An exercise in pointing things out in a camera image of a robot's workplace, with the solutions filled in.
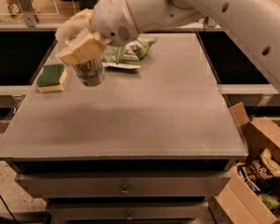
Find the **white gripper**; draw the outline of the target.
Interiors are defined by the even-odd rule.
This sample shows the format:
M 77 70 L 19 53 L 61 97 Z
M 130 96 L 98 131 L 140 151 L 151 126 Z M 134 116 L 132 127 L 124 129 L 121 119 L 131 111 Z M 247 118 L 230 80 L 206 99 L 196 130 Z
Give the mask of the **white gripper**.
M 91 9 L 85 8 L 57 29 L 58 42 L 65 44 L 72 40 L 56 58 L 65 65 L 78 65 L 98 58 L 105 50 L 105 38 L 112 46 L 120 47 L 138 36 L 127 0 L 99 0 L 93 14 Z

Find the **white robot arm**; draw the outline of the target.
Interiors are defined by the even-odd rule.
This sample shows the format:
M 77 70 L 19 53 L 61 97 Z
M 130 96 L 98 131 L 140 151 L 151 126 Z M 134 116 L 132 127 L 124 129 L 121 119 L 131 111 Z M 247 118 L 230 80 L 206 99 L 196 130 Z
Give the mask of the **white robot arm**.
M 62 24 L 56 58 L 77 65 L 141 33 L 214 20 L 280 93 L 280 6 L 271 0 L 98 0 Z

